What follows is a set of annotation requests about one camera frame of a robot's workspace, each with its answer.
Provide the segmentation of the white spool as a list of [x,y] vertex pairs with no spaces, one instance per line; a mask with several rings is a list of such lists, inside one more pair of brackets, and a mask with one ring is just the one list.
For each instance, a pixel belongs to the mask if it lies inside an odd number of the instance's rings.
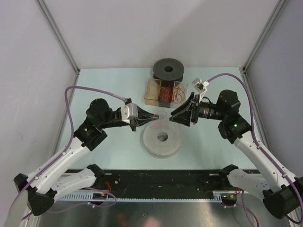
[[149,153],[154,157],[172,157],[181,147],[181,129],[174,123],[157,120],[145,128],[143,142]]

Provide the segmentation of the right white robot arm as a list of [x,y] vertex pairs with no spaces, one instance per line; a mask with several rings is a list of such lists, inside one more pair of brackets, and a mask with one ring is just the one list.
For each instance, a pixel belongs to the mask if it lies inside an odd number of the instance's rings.
[[252,126],[239,114],[240,105],[237,93],[231,90],[223,90],[216,104],[199,101],[198,95],[191,93],[185,103],[171,112],[169,120],[185,126],[197,123],[199,118],[219,120],[221,137],[239,149],[265,179],[245,176],[237,166],[229,165],[221,170],[219,186],[247,191],[263,201],[272,216],[282,219],[302,205],[303,179],[284,167],[255,136]]

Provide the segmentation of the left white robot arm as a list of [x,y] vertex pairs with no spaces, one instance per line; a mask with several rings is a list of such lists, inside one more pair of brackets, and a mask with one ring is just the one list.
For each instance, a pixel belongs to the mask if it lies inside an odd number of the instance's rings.
[[27,192],[27,206],[31,214],[40,216],[47,212],[62,196],[82,188],[101,188],[105,183],[104,171],[96,164],[87,166],[78,174],[65,179],[61,176],[69,167],[92,152],[106,137],[105,129],[130,126],[137,127],[158,119],[157,114],[149,113],[127,99],[115,111],[105,99],[93,100],[86,111],[86,119],[72,133],[69,143],[34,172],[18,174],[14,184],[19,193]]

